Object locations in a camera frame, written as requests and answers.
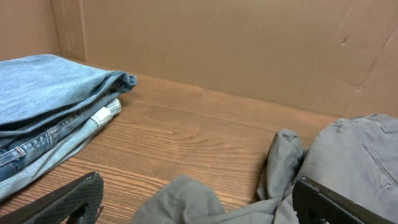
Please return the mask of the grey shorts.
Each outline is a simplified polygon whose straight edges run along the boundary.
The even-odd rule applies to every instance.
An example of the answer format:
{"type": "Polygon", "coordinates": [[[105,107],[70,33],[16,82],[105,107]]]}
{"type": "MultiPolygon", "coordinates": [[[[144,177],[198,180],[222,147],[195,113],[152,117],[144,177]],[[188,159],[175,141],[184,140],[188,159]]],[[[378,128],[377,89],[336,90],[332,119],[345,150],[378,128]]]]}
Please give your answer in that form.
{"type": "Polygon", "coordinates": [[[397,119],[372,114],[338,119],[304,149],[295,132],[279,131],[257,187],[258,201],[226,212],[209,187],[180,176],[134,214],[136,224],[297,223],[292,191],[308,177],[392,222],[397,221],[397,119]]]}

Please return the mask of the folded blue jeans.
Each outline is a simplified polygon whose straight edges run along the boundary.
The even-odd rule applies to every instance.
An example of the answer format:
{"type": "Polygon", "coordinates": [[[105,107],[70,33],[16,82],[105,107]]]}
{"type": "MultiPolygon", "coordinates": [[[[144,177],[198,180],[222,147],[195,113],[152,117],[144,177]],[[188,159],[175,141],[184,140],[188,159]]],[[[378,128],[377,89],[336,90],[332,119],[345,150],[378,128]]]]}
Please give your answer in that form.
{"type": "Polygon", "coordinates": [[[51,54],[1,62],[1,180],[54,147],[137,78],[51,54]]]}

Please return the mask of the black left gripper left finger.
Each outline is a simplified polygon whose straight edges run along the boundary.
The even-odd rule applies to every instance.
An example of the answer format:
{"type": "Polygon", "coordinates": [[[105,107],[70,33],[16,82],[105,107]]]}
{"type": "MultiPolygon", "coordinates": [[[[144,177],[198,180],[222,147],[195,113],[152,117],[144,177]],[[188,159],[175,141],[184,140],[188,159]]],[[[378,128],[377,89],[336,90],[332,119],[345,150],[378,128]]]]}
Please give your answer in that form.
{"type": "Polygon", "coordinates": [[[103,194],[103,178],[90,172],[2,216],[1,224],[95,223],[103,194]]]}

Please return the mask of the brown cardboard back wall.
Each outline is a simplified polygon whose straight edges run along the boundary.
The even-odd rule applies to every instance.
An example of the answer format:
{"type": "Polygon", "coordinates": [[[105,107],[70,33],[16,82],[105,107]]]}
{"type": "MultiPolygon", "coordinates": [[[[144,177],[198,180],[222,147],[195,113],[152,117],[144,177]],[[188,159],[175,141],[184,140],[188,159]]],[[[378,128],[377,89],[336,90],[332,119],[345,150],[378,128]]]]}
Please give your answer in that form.
{"type": "Polygon", "coordinates": [[[334,116],[397,115],[396,0],[2,1],[1,58],[35,54],[334,116]]]}

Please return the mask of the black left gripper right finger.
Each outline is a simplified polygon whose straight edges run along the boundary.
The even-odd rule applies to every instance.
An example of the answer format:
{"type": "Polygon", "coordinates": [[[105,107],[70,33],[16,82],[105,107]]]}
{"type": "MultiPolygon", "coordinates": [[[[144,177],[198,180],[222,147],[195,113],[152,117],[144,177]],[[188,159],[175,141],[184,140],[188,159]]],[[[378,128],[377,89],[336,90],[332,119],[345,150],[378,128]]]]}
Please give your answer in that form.
{"type": "Polygon", "coordinates": [[[300,224],[394,224],[308,177],[297,179],[292,200],[300,224]]]}

